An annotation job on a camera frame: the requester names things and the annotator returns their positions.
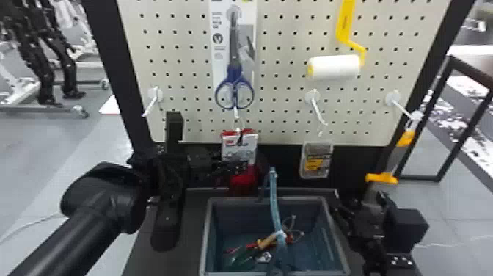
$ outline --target paint roller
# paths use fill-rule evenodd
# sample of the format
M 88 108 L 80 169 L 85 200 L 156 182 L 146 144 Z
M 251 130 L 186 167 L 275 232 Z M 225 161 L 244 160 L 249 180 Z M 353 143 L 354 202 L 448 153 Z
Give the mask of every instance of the paint roller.
M 341 43 L 359 52 L 359 56 L 347 54 L 312 57 L 307 65 L 307 75 L 311 79 L 351 79 L 359 75 L 359 69 L 365 64 L 366 48 L 349 39 L 355 5 L 355 0 L 343 0 L 335 36 Z

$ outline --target scissors blade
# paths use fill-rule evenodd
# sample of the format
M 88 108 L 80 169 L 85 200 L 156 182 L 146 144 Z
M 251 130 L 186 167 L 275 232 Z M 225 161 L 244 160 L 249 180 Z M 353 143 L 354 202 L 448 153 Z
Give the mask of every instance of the scissors blade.
M 236 12 L 231 13 L 230 28 L 230 62 L 237 61 L 238 56 L 238 32 L 236 28 Z

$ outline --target scissors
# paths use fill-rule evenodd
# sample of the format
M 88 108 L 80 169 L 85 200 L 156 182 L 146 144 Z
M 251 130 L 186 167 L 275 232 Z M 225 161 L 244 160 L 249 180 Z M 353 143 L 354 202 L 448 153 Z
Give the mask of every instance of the scissors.
M 224 99 L 224 93 L 229 94 L 228 100 Z M 242 104 L 239 101 L 239 95 L 242 99 L 246 99 L 246 103 Z M 236 31 L 236 14 L 231 13 L 231 28 L 230 28 L 230 63 L 227 65 L 227 75 L 219 86 L 216 88 L 214 98 L 217 105 L 226 110 L 233 110 L 235 118 L 238 119 L 238 110 L 245 109 L 253 103 L 255 92 L 252 85 L 244 78 L 243 68 L 240 63 L 238 54 L 238 33 Z

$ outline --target blue cable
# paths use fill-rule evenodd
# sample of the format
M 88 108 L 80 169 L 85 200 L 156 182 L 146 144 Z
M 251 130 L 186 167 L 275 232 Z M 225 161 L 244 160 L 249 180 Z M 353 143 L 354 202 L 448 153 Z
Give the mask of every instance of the blue cable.
M 274 224 L 274 230 L 276 232 L 282 231 L 282 223 L 281 217 L 279 215 L 279 206 L 277 205 L 277 173 L 276 168 L 271 167 L 269 171 L 269 180 L 271 184 L 271 215 L 272 215 L 272 223 Z M 277 250 L 275 253 L 275 257 L 271 260 L 272 263 L 275 263 L 276 259 L 278 259 L 281 263 L 281 270 L 284 275 L 288 274 L 288 266 L 285 262 L 286 255 L 288 254 L 288 246 L 286 245 L 286 238 L 284 235 L 277 235 Z M 268 266 L 267 275 L 271 274 L 273 266 Z

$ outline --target pegboard hook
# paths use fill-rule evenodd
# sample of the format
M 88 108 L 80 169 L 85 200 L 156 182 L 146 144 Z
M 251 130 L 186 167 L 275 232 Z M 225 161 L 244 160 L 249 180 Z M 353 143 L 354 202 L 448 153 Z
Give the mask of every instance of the pegboard hook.
M 307 104 L 311 105 L 315 110 L 315 113 L 317 114 L 318 122 L 320 122 L 320 124 L 323 126 L 328 126 L 329 124 L 322 117 L 322 114 L 317 104 L 317 102 L 320 100 L 320 92 L 317 91 L 317 89 L 308 91 L 307 94 L 304 95 L 304 100 L 307 102 Z M 318 136 L 319 137 L 322 136 L 322 131 L 318 132 Z
M 423 117 L 423 113 L 420 111 L 413 111 L 413 113 L 409 113 L 400 103 L 401 99 L 401 94 L 399 93 L 398 90 L 394 90 L 393 92 L 390 92 L 387 94 L 385 97 L 385 103 L 388 106 L 396 106 L 399 110 L 401 110 L 412 122 L 419 122 L 421 121 L 421 118 Z
M 147 117 L 153 110 L 154 105 L 163 101 L 163 90 L 157 86 L 151 87 L 147 91 L 147 96 L 150 98 L 150 103 L 145 108 L 144 113 L 142 113 L 142 117 Z

